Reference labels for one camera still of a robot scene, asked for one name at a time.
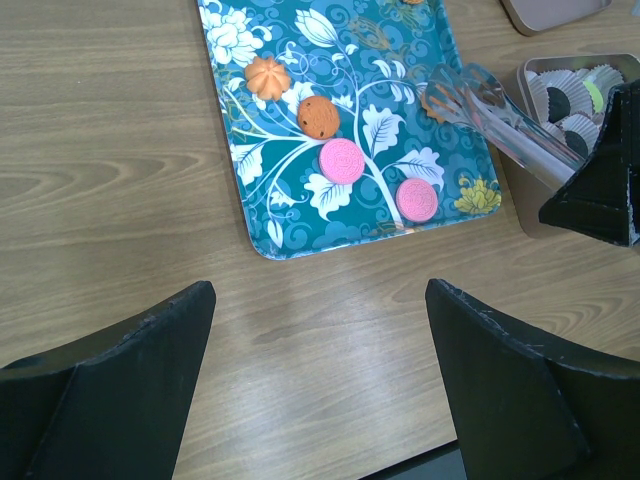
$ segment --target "metal tin lid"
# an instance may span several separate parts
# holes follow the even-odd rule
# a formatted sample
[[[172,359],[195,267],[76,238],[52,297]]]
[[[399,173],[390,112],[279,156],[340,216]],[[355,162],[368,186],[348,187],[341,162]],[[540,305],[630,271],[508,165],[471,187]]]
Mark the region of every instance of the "metal tin lid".
[[[532,36],[609,7],[613,0],[501,0],[513,25]]]

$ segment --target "brown cookie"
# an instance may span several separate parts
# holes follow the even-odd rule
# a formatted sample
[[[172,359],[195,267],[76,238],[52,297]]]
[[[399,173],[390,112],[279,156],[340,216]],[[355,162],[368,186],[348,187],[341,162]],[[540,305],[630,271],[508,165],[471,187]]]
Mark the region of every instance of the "brown cookie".
[[[298,125],[311,138],[326,140],[340,128],[340,115],[331,100],[316,95],[300,102]]]

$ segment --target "transparent tongs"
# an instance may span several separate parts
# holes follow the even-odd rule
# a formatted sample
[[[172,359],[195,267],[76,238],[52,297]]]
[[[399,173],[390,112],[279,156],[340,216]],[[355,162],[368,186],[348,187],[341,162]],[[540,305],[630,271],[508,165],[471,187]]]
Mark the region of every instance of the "transparent tongs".
[[[585,162],[522,113],[500,82],[480,65],[469,64],[460,74],[438,65],[424,95],[436,115],[471,127],[553,191]]]

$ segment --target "wooden table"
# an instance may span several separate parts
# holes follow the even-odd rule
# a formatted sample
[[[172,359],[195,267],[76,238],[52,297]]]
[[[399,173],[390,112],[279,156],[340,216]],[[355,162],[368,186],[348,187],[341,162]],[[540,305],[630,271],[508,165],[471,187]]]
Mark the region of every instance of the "wooden table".
[[[640,54],[631,0],[536,38],[449,0],[466,61]],[[276,263],[248,241],[194,0],[0,5],[0,364],[197,279],[219,302],[175,478],[353,479],[455,438],[424,304],[442,277],[640,360],[640,257],[494,216]]]

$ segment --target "pink sandwich cookie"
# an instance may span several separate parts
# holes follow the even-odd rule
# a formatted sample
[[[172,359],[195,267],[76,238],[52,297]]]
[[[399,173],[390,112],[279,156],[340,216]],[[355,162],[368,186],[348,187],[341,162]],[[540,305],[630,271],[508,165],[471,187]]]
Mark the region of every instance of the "pink sandwich cookie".
[[[396,206],[407,220],[425,223],[438,211],[438,194],[424,180],[410,178],[398,187]]]
[[[329,140],[320,150],[320,170],[338,185],[355,183],[364,173],[362,150],[346,138]]]

